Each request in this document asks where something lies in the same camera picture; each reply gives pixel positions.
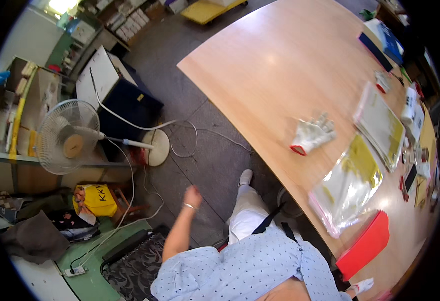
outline fan grille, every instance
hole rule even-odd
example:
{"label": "fan grille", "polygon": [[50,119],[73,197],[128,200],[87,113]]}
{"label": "fan grille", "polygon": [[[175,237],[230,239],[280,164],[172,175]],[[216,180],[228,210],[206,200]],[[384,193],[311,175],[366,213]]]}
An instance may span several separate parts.
{"label": "fan grille", "polygon": [[[54,174],[72,172],[90,160],[99,130],[98,114],[90,104],[78,99],[60,102],[38,129],[36,155],[40,164]],[[81,136],[83,145],[73,158],[67,158],[64,145],[72,135]]]}

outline blue book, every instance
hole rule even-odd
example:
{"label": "blue book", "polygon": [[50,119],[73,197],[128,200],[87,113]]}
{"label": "blue book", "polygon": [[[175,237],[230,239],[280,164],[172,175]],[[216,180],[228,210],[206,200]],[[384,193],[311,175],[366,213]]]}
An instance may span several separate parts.
{"label": "blue book", "polygon": [[403,63],[402,55],[399,47],[402,47],[397,38],[393,35],[390,28],[386,27],[384,23],[379,23],[380,41],[383,46],[383,53],[390,57],[395,63],[401,65]]}
{"label": "blue book", "polygon": [[375,44],[365,35],[365,33],[362,33],[358,39],[365,45],[365,47],[372,52],[374,57],[377,58],[377,61],[379,61],[380,65],[387,71],[390,72],[391,69],[393,69],[393,66],[390,64],[389,60],[383,55],[382,51],[375,46]]}

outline silver bracelet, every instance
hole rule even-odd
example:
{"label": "silver bracelet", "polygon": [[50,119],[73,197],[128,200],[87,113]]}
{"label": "silver bracelet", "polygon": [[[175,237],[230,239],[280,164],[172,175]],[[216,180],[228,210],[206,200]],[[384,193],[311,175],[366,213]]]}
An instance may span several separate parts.
{"label": "silver bracelet", "polygon": [[183,203],[183,206],[187,206],[187,207],[190,207],[190,208],[193,208],[195,211],[198,211],[198,209],[197,208],[195,208],[195,207],[193,207],[192,205],[190,205],[190,204],[187,204],[187,203]]}

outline hand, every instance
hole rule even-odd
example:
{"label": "hand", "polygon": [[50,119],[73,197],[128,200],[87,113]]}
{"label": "hand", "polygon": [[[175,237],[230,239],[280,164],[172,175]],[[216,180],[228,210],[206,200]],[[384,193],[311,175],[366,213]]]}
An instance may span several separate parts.
{"label": "hand", "polygon": [[183,197],[183,202],[185,204],[192,205],[194,208],[199,209],[202,201],[203,198],[198,191],[198,187],[191,185],[187,188],[187,191],[185,191],[185,196]]}
{"label": "hand", "polygon": [[290,148],[292,151],[306,156],[314,148],[335,139],[335,137],[333,121],[327,121],[327,114],[323,113],[317,121],[314,119],[310,122],[300,120],[297,127],[297,135]]}

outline red folder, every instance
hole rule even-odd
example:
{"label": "red folder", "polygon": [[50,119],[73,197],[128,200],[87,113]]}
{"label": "red folder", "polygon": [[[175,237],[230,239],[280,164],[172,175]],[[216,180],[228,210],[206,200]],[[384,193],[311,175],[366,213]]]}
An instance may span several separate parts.
{"label": "red folder", "polygon": [[337,260],[343,281],[352,278],[361,268],[372,261],[389,242],[389,217],[379,211],[357,241]]}

